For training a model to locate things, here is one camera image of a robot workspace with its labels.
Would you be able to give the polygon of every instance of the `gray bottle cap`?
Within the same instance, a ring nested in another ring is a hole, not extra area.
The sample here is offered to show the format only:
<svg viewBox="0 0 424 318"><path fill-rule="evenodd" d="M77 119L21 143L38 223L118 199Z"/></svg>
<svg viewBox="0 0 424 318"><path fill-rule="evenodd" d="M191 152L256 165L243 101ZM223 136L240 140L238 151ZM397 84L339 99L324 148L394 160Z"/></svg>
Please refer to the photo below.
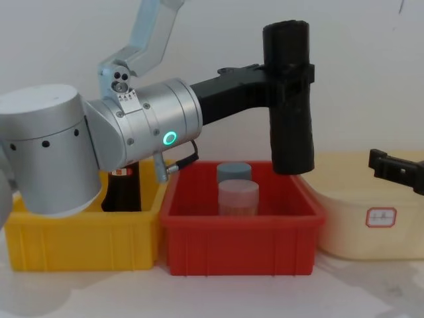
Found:
<svg viewBox="0 0 424 318"><path fill-rule="evenodd" d="M217 166L217 182L225 180L251 180L252 167L245 162L225 162Z"/></svg>

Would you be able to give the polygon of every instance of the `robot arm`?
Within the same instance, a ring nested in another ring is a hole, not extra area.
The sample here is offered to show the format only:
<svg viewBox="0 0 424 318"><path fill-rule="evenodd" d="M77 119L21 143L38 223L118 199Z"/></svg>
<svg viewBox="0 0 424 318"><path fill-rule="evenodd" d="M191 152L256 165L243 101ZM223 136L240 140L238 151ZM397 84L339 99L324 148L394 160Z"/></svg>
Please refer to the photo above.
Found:
<svg viewBox="0 0 424 318"><path fill-rule="evenodd" d="M309 109L314 67L305 22L264 29L264 65L222 69L219 77L192 86L170 79L131 87L131 76L161 61L182 3L143 1L131 43L99 67L101 99L85 101L68 85L0 96L0 141L28 210L49 217L80 212L100 192L99 170L116 170L149 156L158 179L166 181L181 167L166 167L163 151L193 141L203 125L252 107L270 110L276 173L314 168ZM139 34L139 27L145 33Z"/></svg>

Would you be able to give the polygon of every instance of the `black clamp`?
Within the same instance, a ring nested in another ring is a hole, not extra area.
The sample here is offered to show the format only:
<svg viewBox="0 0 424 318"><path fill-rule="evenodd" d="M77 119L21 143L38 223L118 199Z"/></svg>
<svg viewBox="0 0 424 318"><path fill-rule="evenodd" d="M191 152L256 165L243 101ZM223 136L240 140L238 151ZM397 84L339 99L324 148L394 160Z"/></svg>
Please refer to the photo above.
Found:
<svg viewBox="0 0 424 318"><path fill-rule="evenodd" d="M424 195L424 162L395 158L372 149L368 167L374 169L374 177L412 187L415 193Z"/></svg>

